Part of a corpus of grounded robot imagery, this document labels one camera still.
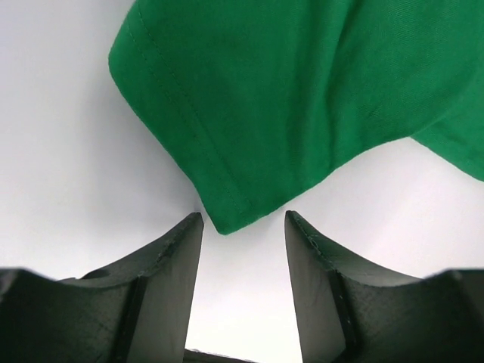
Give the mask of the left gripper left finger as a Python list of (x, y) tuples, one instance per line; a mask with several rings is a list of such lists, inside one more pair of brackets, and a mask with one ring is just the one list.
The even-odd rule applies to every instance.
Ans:
[(191, 213), (162, 237), (82, 278), (62, 284), (98, 292), (126, 287), (111, 362), (181, 362), (184, 358), (203, 218)]

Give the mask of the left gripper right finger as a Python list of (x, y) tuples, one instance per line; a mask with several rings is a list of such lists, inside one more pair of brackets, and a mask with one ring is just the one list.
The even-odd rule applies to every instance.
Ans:
[(427, 282), (325, 237), (299, 213), (284, 221), (304, 362), (427, 361)]

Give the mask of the green t shirt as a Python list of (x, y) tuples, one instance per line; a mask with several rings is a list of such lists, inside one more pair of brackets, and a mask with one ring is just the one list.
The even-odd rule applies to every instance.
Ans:
[(402, 138), (483, 177), (481, 1), (136, 1), (108, 65), (220, 234)]

